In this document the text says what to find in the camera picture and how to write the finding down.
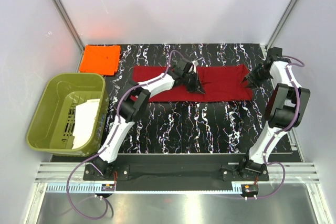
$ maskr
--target gray wall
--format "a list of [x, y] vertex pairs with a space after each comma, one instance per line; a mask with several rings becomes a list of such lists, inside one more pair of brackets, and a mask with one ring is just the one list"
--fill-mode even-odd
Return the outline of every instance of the gray wall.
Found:
[[86, 44], [265, 44], [290, 0], [62, 0]]
[[307, 161], [316, 164], [324, 195], [336, 220], [334, 164], [336, 156], [336, 0], [300, 0], [275, 46], [302, 59], [293, 69], [299, 83], [311, 90], [299, 141]]
[[26, 132], [46, 82], [74, 71], [79, 50], [51, 0], [0, 0], [1, 223], [22, 223], [39, 163]]

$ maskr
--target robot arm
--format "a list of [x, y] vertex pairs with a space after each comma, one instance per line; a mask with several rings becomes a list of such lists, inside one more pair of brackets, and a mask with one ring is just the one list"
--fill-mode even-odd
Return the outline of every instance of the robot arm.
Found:
[[162, 73], [151, 80], [139, 83], [129, 81], [126, 90], [132, 91], [121, 101], [120, 118], [115, 117], [107, 140], [98, 151], [100, 155], [93, 161], [99, 171], [105, 174], [108, 164], [117, 159], [124, 138], [143, 115], [151, 97], [182, 84], [186, 86], [188, 92], [205, 93], [199, 81], [196, 66], [197, 61], [190, 62], [183, 59], [167, 73]]
[[[269, 78], [272, 78], [277, 85], [265, 109], [265, 127], [257, 142], [249, 150], [248, 157], [239, 165], [242, 176], [243, 174], [259, 176], [265, 169], [264, 155], [266, 156], [265, 160], [268, 161], [269, 155], [279, 140], [288, 133], [281, 130], [285, 129], [295, 116], [297, 98], [292, 82], [298, 88], [300, 95], [299, 114], [293, 127], [299, 126], [302, 120], [310, 97], [310, 91], [302, 88], [296, 81], [288, 63], [290, 63], [290, 60], [282, 57], [281, 48], [271, 48], [267, 52], [264, 63], [249, 73], [243, 80], [248, 81], [247, 87], [250, 88], [261, 86]], [[264, 153], [267, 145], [269, 146], [266, 153]]]

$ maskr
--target reflective metal surface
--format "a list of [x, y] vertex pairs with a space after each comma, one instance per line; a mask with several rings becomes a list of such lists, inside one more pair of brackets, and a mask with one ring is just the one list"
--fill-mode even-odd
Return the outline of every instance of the reflective metal surface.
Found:
[[[263, 194], [274, 188], [260, 185]], [[73, 194], [74, 202], [86, 198], [85, 194]], [[47, 193], [38, 223], [317, 223], [304, 185], [284, 185], [275, 196], [265, 200], [244, 201], [232, 195], [125, 195], [109, 197], [114, 208], [101, 220], [81, 217], [70, 208], [66, 194]], [[86, 215], [98, 216], [105, 204], [99, 199], [89, 199], [78, 208]]]

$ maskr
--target patterned black surface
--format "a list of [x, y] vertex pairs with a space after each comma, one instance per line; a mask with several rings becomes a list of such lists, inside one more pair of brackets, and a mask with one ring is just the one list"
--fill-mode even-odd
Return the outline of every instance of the patterned black surface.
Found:
[[[119, 71], [114, 77], [106, 77], [111, 101], [103, 139], [112, 127], [117, 100], [132, 78], [133, 67], [164, 66], [173, 49], [197, 59], [200, 66], [245, 64], [252, 70], [263, 60], [258, 44], [122, 45]], [[253, 146], [265, 125], [262, 114], [271, 91], [269, 81], [254, 91], [251, 102], [150, 103], [126, 136], [119, 153], [244, 153]], [[292, 152], [287, 136], [274, 152]]]

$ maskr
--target plastic basket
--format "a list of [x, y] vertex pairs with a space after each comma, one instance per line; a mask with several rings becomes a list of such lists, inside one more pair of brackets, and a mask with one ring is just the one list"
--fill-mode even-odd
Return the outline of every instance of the plastic basket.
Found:
[[[76, 106], [100, 99], [90, 140], [72, 149]], [[58, 156], [89, 156], [101, 143], [109, 105], [105, 80], [95, 73], [63, 73], [47, 84], [31, 121], [27, 143], [30, 148]]]

